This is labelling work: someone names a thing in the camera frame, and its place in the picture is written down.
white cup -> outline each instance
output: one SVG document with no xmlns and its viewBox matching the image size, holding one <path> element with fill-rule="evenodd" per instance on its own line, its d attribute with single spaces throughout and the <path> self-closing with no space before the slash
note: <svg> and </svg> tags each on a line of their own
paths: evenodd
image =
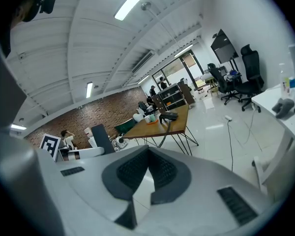
<svg viewBox="0 0 295 236">
<path fill-rule="evenodd" d="M 144 117 L 144 120 L 146 120 L 147 123 L 150 123 L 151 122 L 149 116 Z"/>
</svg>

person in black shirt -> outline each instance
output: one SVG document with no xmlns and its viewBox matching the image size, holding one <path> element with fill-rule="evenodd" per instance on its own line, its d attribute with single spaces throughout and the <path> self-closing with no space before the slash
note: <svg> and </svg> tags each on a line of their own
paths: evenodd
<svg viewBox="0 0 295 236">
<path fill-rule="evenodd" d="M 149 106 L 153 106 L 154 109 L 157 108 L 156 104 L 154 103 L 154 101 L 152 100 L 151 96 L 147 97 L 147 103 Z"/>
<path fill-rule="evenodd" d="M 151 97 L 153 97 L 154 95 L 156 95 L 156 92 L 154 91 L 155 86 L 151 86 L 151 89 L 149 90 L 149 94 Z"/>
<path fill-rule="evenodd" d="M 161 88 L 165 89 L 167 87 L 166 83 L 164 82 L 164 77 L 159 78 L 159 80 L 161 81 Z"/>
</svg>

plastic bottle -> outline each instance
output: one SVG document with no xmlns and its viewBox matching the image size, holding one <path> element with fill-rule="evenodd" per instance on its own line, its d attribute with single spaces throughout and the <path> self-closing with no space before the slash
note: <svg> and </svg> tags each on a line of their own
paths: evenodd
<svg viewBox="0 0 295 236">
<path fill-rule="evenodd" d="M 280 73 L 280 85 L 281 85 L 281 97 L 282 99 L 290 97 L 290 78 L 287 67 L 284 63 L 279 64 Z"/>
</svg>

cup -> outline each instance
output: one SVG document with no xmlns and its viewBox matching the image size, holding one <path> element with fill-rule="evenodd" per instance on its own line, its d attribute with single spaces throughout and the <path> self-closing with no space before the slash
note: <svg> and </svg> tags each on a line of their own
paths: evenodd
<svg viewBox="0 0 295 236">
<path fill-rule="evenodd" d="M 149 119 L 151 120 L 151 122 L 156 121 L 154 114 L 149 115 Z"/>
<path fill-rule="evenodd" d="M 150 123 L 151 122 L 149 116 L 144 117 L 144 120 L 146 120 L 147 123 Z"/>
</svg>

white desk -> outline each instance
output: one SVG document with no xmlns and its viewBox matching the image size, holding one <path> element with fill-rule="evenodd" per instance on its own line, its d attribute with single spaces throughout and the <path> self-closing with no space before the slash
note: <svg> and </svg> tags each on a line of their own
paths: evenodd
<svg viewBox="0 0 295 236">
<path fill-rule="evenodd" d="M 275 86 L 253 97 L 252 102 L 260 106 L 264 111 L 275 118 L 276 113 L 272 110 L 272 107 L 277 103 L 280 97 L 281 89 L 279 86 Z M 261 191 L 265 194 L 267 194 L 267 189 L 264 186 L 266 180 L 280 164 L 280 161 L 283 159 L 285 153 L 290 149 L 293 140 L 295 141 L 295 114 L 293 110 L 294 109 L 291 109 L 288 115 L 282 119 L 275 118 L 284 128 L 284 135 L 279 148 L 268 168 L 263 171 L 259 158 L 257 156 L 254 158 L 259 186 Z"/>
</svg>

